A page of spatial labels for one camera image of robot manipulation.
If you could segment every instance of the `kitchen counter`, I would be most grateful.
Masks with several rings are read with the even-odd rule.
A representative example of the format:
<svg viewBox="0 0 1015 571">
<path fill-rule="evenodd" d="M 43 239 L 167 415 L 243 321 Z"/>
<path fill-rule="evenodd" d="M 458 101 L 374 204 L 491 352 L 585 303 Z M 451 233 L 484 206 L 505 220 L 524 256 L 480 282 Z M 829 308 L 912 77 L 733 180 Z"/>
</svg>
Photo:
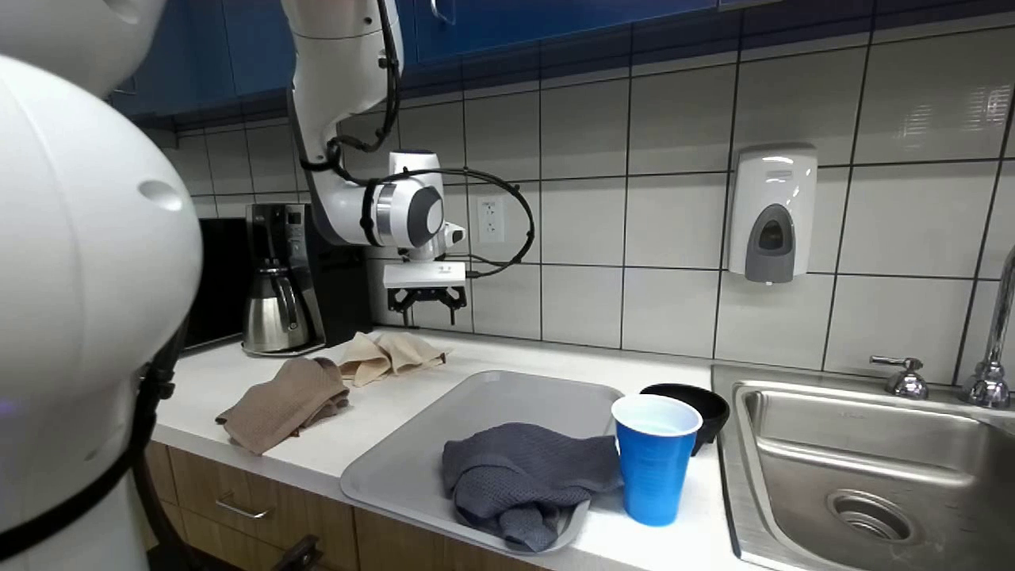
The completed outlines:
<svg viewBox="0 0 1015 571">
<path fill-rule="evenodd" d="M 251 383 L 268 379 L 282 362 L 246 358 L 236 341 L 195 352 L 178 362 L 178 390 L 157 407 L 156 441 L 347 503 L 340 493 L 341 469 L 474 370 L 568 378 L 622 392 L 638 392 L 657 379 L 711 383 L 707 366 L 674 358 L 440 334 L 418 335 L 446 349 L 446 366 L 355 386 L 347 410 L 287 438 L 267 458 L 231 446 L 214 415 L 240 401 Z M 340 362 L 341 345 L 316 354 Z M 733 555 L 716 446 L 704 446 L 692 459 L 681 513 L 671 527 L 639 527 L 623 518 L 619 499 L 601 499 L 573 549 L 619 562 L 619 569 L 748 569 Z"/>
</svg>

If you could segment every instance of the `dark gray cloth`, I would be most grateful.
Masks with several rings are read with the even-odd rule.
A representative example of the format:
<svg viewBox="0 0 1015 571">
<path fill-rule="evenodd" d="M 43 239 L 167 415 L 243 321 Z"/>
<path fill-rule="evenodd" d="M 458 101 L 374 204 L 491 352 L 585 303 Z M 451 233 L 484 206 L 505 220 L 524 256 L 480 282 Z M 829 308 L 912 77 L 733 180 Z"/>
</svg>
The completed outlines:
<svg viewBox="0 0 1015 571">
<path fill-rule="evenodd" d="M 619 489 L 619 458 L 612 438 L 578 441 L 513 421 L 446 441 L 440 483 L 457 521 L 545 552 L 578 503 Z"/>
</svg>

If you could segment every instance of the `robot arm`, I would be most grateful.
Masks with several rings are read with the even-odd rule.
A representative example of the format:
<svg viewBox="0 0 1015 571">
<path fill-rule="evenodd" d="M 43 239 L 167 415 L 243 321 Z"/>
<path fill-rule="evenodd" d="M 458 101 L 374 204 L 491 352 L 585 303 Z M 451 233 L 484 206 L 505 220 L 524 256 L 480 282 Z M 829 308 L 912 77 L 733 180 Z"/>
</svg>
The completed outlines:
<svg viewBox="0 0 1015 571">
<path fill-rule="evenodd" d="M 340 156 L 345 143 L 376 149 L 397 113 L 401 35 L 393 0 L 282 0 L 282 10 L 299 53 L 292 108 L 303 166 L 310 166 L 316 229 L 331 243 L 407 251 L 401 263 L 383 265 L 390 308 L 401 315 L 413 300 L 462 308 L 467 263 L 440 263 L 440 256 L 467 232 L 445 222 L 438 156 L 393 152 L 385 166 L 393 179 L 385 180 L 357 180 Z M 376 101 L 385 101 L 385 125 L 376 143 L 355 143 L 335 132 L 335 125 Z"/>
</svg>

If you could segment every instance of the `coffee carafe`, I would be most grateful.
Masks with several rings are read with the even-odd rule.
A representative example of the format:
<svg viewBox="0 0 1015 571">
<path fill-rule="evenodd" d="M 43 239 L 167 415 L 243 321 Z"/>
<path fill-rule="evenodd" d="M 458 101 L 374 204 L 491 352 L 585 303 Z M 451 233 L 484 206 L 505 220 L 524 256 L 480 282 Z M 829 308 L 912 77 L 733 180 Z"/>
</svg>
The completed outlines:
<svg viewBox="0 0 1015 571">
<path fill-rule="evenodd" d="M 240 345 L 246 354 L 292 354 L 314 341 L 314 325 L 285 265 L 285 209 L 260 209 L 252 216 L 255 240 L 267 256 L 251 282 Z"/>
</svg>

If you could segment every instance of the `cabinet drawer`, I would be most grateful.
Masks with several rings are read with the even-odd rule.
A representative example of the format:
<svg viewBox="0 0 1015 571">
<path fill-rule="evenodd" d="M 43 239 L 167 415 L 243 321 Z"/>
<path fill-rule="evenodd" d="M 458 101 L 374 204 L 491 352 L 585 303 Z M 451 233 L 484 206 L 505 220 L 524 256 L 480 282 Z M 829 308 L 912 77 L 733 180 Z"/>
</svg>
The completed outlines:
<svg viewBox="0 0 1015 571">
<path fill-rule="evenodd" d="M 353 507 L 179 449 L 171 449 L 171 474 L 185 513 L 264 539 L 280 552 L 316 537 L 323 569 L 355 569 Z"/>
<path fill-rule="evenodd" d="M 252 539 L 214 521 L 195 513 L 179 513 L 179 521 L 185 537 L 192 549 L 220 557 L 240 571 L 268 571 L 282 557 L 282 549 L 267 546 L 264 539 Z"/>
<path fill-rule="evenodd" d="M 355 509 L 360 571 L 438 569 L 438 571 L 536 571 L 533 564 L 482 552 L 418 527 Z"/>
</svg>

